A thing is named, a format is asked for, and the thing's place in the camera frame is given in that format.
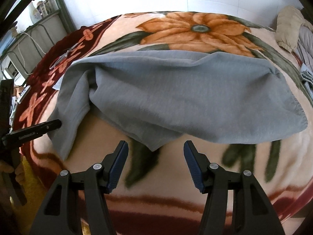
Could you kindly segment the white spray bottle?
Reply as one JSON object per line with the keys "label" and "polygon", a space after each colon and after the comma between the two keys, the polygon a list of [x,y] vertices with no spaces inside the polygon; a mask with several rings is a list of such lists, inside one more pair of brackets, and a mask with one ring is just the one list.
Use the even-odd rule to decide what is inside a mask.
{"label": "white spray bottle", "polygon": [[42,15],[40,12],[35,8],[32,2],[28,5],[29,8],[29,14],[30,14],[30,19],[33,24],[39,22],[42,19]]}

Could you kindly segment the white phone on blanket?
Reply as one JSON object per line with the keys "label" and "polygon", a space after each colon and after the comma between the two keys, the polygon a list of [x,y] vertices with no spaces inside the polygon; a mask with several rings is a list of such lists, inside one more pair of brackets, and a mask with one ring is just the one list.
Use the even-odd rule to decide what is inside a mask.
{"label": "white phone on blanket", "polygon": [[17,103],[21,103],[30,90],[31,90],[30,85],[27,85],[26,87],[24,87],[23,90],[17,94],[17,100],[16,100]]}

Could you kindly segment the folded grey striped cloth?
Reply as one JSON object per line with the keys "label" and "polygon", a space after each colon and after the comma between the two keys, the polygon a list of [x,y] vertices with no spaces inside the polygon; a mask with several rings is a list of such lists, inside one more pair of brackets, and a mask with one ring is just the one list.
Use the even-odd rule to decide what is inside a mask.
{"label": "folded grey striped cloth", "polygon": [[300,78],[310,97],[313,98],[313,74],[304,63],[301,65]]}

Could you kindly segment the green metal bed frame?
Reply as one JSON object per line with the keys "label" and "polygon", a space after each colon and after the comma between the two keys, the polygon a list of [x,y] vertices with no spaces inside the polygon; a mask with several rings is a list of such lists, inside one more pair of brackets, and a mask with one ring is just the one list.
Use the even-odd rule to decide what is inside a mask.
{"label": "green metal bed frame", "polygon": [[[33,24],[28,5],[42,19]],[[27,79],[49,50],[76,27],[65,0],[5,0],[1,2],[1,79]]]}

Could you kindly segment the silver scissors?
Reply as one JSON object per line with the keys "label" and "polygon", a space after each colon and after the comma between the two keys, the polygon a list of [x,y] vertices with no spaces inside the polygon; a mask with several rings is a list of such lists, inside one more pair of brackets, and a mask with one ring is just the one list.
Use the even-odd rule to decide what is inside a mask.
{"label": "silver scissors", "polygon": [[58,59],[49,67],[50,70],[54,69],[57,65],[59,65],[63,60],[65,60],[70,52],[72,52],[76,47],[78,46],[78,43],[73,45],[71,48],[69,48],[64,54],[58,57]]}

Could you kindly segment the beige puffer jacket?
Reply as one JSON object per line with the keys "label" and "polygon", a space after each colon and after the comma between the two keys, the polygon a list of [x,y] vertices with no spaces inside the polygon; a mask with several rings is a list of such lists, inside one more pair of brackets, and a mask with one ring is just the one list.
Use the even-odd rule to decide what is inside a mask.
{"label": "beige puffer jacket", "polygon": [[295,52],[306,65],[312,66],[312,24],[300,10],[289,5],[277,16],[277,44],[289,53]]}

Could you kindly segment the grey sweat pants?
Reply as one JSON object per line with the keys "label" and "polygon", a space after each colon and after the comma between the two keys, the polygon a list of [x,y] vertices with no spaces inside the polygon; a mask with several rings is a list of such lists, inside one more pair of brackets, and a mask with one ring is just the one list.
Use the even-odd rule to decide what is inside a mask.
{"label": "grey sweat pants", "polygon": [[67,159],[89,111],[154,151],[188,134],[213,143],[290,137],[308,120],[269,61],[225,52],[117,52],[75,61],[63,76],[49,133]]}

